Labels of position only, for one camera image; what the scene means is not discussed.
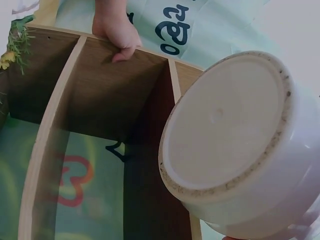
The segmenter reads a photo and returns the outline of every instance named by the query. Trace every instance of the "plywood panel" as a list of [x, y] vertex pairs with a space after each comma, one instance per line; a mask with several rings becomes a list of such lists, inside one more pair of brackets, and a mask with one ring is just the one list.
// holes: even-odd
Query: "plywood panel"
[[40, 124], [57, 80], [79, 35], [31, 27], [28, 66], [10, 68], [8, 103], [13, 118]]
[[181, 98], [181, 88], [180, 88], [180, 83], [179, 83], [177, 67], [176, 67], [176, 61], [170, 58], [170, 59], [168, 59], [168, 65], [169, 65], [169, 70], [170, 70], [174, 103], [176, 104], [178, 102], [178, 100]]
[[57, 199], [69, 132], [67, 111], [79, 55], [80, 37], [49, 100], [32, 150], [22, 193], [18, 240], [54, 240]]
[[70, 131], [126, 139], [167, 59], [136, 50], [130, 60], [111, 63], [117, 51], [109, 42], [88, 38], [70, 104]]
[[175, 105], [169, 63], [149, 95], [124, 164], [124, 240], [191, 240], [188, 211], [164, 186], [158, 168], [162, 131]]
[[179, 78], [181, 94], [184, 95], [191, 85], [194, 84], [198, 77], [203, 73], [203, 71], [199, 68], [195, 68], [177, 61], [175, 62], [175, 66]]
[[201, 226], [199, 218], [190, 214], [190, 226], [192, 240], [202, 240]]

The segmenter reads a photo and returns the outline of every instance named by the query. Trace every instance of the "fabric banner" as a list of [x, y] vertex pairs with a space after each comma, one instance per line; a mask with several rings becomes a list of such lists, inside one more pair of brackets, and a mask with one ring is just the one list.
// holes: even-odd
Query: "fabric banner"
[[[231, 54], [277, 47], [252, 22], [268, 0], [128, 0], [143, 46], [208, 68]], [[91, 33], [94, 0], [61, 0], [56, 27]]]

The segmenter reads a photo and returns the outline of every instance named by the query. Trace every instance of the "wooden divider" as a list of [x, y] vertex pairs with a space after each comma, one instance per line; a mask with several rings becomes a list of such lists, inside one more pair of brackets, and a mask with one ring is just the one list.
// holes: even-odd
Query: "wooden divider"
[[71, 52], [44, 112], [33, 146], [22, 193], [18, 240], [54, 240], [58, 187], [69, 132], [67, 102], [77, 61], [87, 38]]
[[198, 79], [203, 71], [194, 66], [175, 61], [176, 72], [179, 78], [181, 94], [184, 95], [192, 84]]
[[40, 124], [58, 78], [80, 35], [30, 26], [24, 75], [10, 67], [8, 103], [10, 116]]
[[125, 141], [166, 58], [136, 50], [128, 61], [112, 63], [113, 44], [88, 37], [70, 101], [69, 130]]
[[126, 142], [131, 159], [124, 165], [124, 240], [202, 239], [199, 219], [169, 193], [158, 168], [161, 135], [181, 97], [180, 81], [176, 62], [168, 59]]
[[[186, 93], [203, 71], [173, 59], [168, 59], [168, 63], [170, 67], [174, 104], [177, 104], [182, 95]], [[189, 215], [189, 220], [192, 240], [202, 240], [200, 220], [193, 215]]]

